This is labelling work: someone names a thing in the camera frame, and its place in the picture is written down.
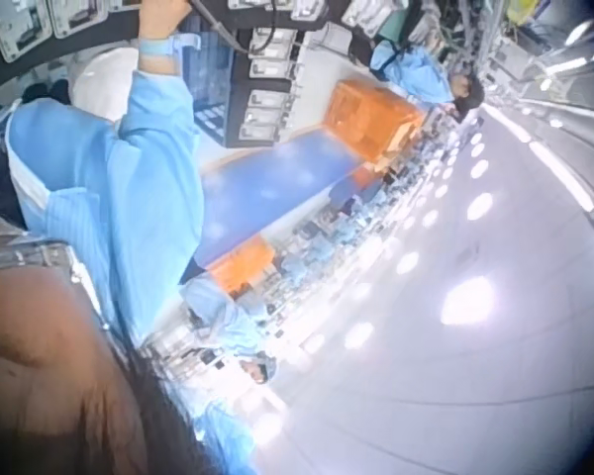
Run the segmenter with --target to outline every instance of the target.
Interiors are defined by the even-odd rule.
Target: ceiling
[[[482,132],[480,156],[463,148],[363,291],[346,289],[309,364],[282,365],[272,389],[287,409],[258,451],[260,473],[559,473],[590,442],[594,228],[527,144],[491,118]],[[479,159],[489,166],[473,179]],[[482,193],[492,206],[469,221]],[[410,252],[418,263],[400,275]],[[492,291],[486,320],[441,323],[448,292],[474,277]],[[488,304],[483,290],[466,296],[465,317]],[[347,349],[356,324],[373,331]]]

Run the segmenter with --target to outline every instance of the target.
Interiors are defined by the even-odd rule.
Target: person
[[[143,1],[117,134],[52,99],[9,119],[29,232],[0,219],[0,473],[232,473],[136,344],[200,235],[193,99],[153,49],[189,11]]]
[[[449,75],[432,57],[430,49],[442,36],[440,9],[434,0],[423,0],[422,9],[423,35],[412,32],[409,45],[378,36],[368,41],[354,35],[349,57],[368,67],[378,80],[392,84],[394,92],[416,98],[421,107],[452,103],[463,118],[483,102],[484,89],[474,73]]]
[[[180,296],[189,309],[194,327],[186,336],[186,347],[220,349],[234,356],[241,369],[257,384],[264,384],[274,376],[277,362],[263,351],[264,335],[258,324],[258,306],[250,312],[234,301],[209,272],[190,279],[180,289]],[[268,320],[265,308],[263,313],[266,318],[262,321]]]

